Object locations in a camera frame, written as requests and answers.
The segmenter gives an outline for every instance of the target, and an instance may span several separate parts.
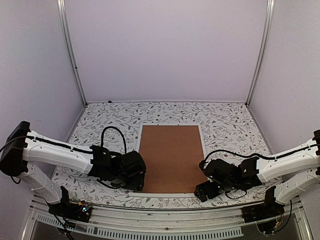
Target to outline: white plastic housing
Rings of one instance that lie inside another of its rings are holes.
[[[49,204],[60,203],[62,191],[52,182],[36,164],[28,163],[28,172],[21,173],[18,179],[28,184],[32,191],[36,191]]]
[[[288,181],[277,185],[274,190],[275,202],[284,205],[314,184],[320,183],[320,176],[316,171],[317,168],[303,170]]]
[[[31,131],[28,136],[38,137],[55,143],[68,145],[72,148],[92,152],[89,146],[78,146],[63,141],[54,140]],[[93,154],[72,151],[61,146],[26,138],[27,147],[23,149],[22,159],[25,161],[43,162],[47,164],[74,169],[82,174],[88,174],[92,168]]]
[[[316,142],[310,139],[300,146],[274,154],[271,157],[277,157],[314,144],[316,144]],[[320,157],[316,155],[317,150],[317,147],[312,147],[277,160],[259,159],[256,164],[257,170],[259,170],[257,176],[260,181],[264,183],[276,177],[298,172],[303,169],[320,167]]]

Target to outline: white frame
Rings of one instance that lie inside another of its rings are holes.
[[[254,206],[259,202],[246,204],[246,206]],[[206,231],[226,230],[236,227],[244,227],[255,225],[257,222],[245,223],[241,217],[241,208],[243,205],[221,207],[221,208],[202,208],[202,209],[184,209],[184,210],[159,210],[159,209],[130,209],[116,206],[99,206],[93,205],[94,215],[91,216],[89,223],[78,222],[84,228],[105,228],[110,230],[121,230],[127,232],[135,232],[145,235],[145,233],[163,234],[189,234],[204,233]],[[285,216],[289,214],[290,205],[285,207]],[[38,215],[46,215],[55,220],[48,213],[48,206],[43,198],[35,195],[28,211],[28,221],[24,228],[24,234],[21,240],[30,240],[38,220]],[[299,197],[292,199],[292,217],[297,221],[302,240],[312,240],[310,227]],[[259,223],[267,222],[274,217],[258,221]],[[143,227],[136,224],[136,221],[144,221]]]
[[[207,156],[206,152],[206,146],[204,141],[204,136],[202,133],[202,128],[200,124],[196,123],[148,123],[148,122],[142,122],[139,127],[138,132],[138,139],[136,141],[136,147],[135,150],[139,152],[140,149],[140,142],[141,142],[141,136],[142,136],[142,130],[144,126],[197,126],[199,129],[200,134],[200,140],[201,140],[201,146],[203,151],[203,157],[205,158]],[[195,195],[193,193],[143,193],[143,192],[129,192],[128,195],[130,197],[145,197],[145,198],[195,198]]]

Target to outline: black mount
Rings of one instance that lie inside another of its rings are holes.
[[[66,219],[88,223],[92,213],[91,205],[71,203],[68,190],[61,186],[61,191],[61,201],[56,204],[48,204],[49,213]]]
[[[0,170],[4,174],[17,177],[21,173],[28,172],[27,162],[22,160],[24,147],[26,147],[26,138],[24,137],[27,136],[28,132],[30,132],[30,123],[22,121],[6,139],[6,142],[9,142],[14,138],[22,137],[12,141],[3,149],[0,158]]]
[[[314,131],[313,134],[314,138],[312,138],[312,140],[318,145],[318,151],[316,151],[315,154],[320,156],[320,130]]]
[[[197,185],[194,195],[205,202],[234,189],[246,191],[261,185],[262,183],[257,177],[259,173],[257,170],[258,159],[257,156],[245,159],[239,166],[229,164],[222,159],[216,159],[209,162],[206,168],[204,168],[205,160],[201,161],[199,168],[212,181]]]
[[[241,209],[245,223],[273,218],[285,213],[284,205],[275,202],[275,189],[276,186],[272,186],[265,192],[263,203],[245,206]]]

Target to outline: wire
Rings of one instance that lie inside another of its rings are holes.
[[[49,204],[47,201],[45,201],[45,202],[46,202],[46,204],[48,205],[49,209],[51,210],[52,215],[55,217],[55,219],[57,219],[57,221],[58,221],[58,222],[61,224],[61,226],[63,227],[65,236],[66,236],[69,240],[75,240],[75,239],[71,236],[70,231],[66,228],[65,224],[63,224],[62,221],[61,221],[61,220],[57,217],[57,215],[54,213],[54,211],[52,210],[50,204]]]
[[[232,155],[235,155],[235,156],[238,156],[238,157],[241,157],[241,158],[244,158],[244,159],[249,159],[249,158],[252,158],[254,156],[257,156],[261,159],[264,159],[264,160],[276,160],[276,159],[281,159],[281,158],[284,158],[284,157],[287,157],[287,156],[290,156],[292,154],[295,154],[297,152],[300,152],[300,151],[303,151],[303,150],[306,150],[306,149],[309,149],[309,148],[313,148],[313,147],[316,147],[318,146],[319,144],[313,144],[311,146],[305,146],[303,148],[300,148],[300,149],[297,149],[297,150],[293,150],[293,151],[290,151],[290,152],[287,152],[287,153],[284,153],[282,155],[279,155],[277,157],[275,156],[263,156],[259,153],[253,153],[251,155],[241,155],[241,154],[238,154],[238,153],[235,153],[235,152],[232,152],[232,151],[228,151],[228,150],[224,150],[224,149],[218,149],[218,150],[214,150],[212,152],[210,152],[206,158],[204,159],[205,161],[208,160],[208,158],[212,155],[212,154],[215,154],[215,153],[218,153],[218,152],[225,152],[225,153],[228,153],[228,154],[232,154]]]
[[[13,181],[15,184],[20,184],[20,183],[21,183],[21,179],[19,179],[19,181],[16,181],[13,176],[10,176],[10,177],[11,177],[12,181]]]
[[[228,199],[237,200],[237,199],[243,198],[244,196],[246,196],[246,195],[248,194],[247,190],[243,190],[243,191],[244,191],[244,195],[242,195],[242,196],[237,196],[237,197],[234,197],[234,198],[228,196],[227,192],[225,192],[224,194],[225,194],[225,196],[226,196]]]
[[[119,134],[121,135],[122,137],[122,140],[123,140],[123,145],[124,145],[124,154],[127,153],[127,143],[126,143],[126,139],[125,139],[125,136],[123,135],[123,133],[115,126],[106,126],[102,133],[101,133],[101,144],[100,146],[103,147],[104,146],[104,137],[105,137],[105,132],[108,130],[108,129],[114,129],[114,130],[117,130],[119,132]]]
[[[120,187],[109,186],[109,185],[105,184],[104,182],[102,182],[100,179],[97,179],[96,181],[109,189],[119,189],[120,188]]]
[[[282,231],[288,225],[288,223],[290,221],[290,218],[291,218],[291,215],[292,215],[292,200],[290,200],[290,213],[289,213],[288,219],[286,220],[286,222],[283,225],[283,227],[280,228],[279,230],[275,230],[274,233],[278,233],[278,232]]]

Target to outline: ventilation grille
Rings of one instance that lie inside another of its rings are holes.
[[[38,213],[39,222],[62,228],[54,216]],[[98,226],[87,226],[84,230],[73,229],[74,232],[112,240],[220,240],[243,236],[240,227],[225,230],[191,233],[145,233],[111,230]]]

